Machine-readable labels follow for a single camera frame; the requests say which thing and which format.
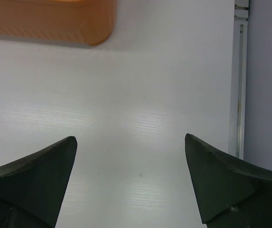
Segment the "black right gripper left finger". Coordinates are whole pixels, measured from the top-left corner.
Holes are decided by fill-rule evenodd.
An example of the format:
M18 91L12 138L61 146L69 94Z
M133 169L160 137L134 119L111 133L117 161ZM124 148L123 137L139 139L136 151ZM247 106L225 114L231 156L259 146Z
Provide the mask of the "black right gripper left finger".
M0 228L54 228L76 152L69 136L0 166Z

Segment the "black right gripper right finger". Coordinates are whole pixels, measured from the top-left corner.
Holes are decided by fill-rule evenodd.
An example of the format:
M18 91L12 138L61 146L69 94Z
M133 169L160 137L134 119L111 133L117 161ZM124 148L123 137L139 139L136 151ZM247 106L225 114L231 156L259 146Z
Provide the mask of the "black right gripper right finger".
M272 228L272 171L194 135L185 154L202 223L209 228Z

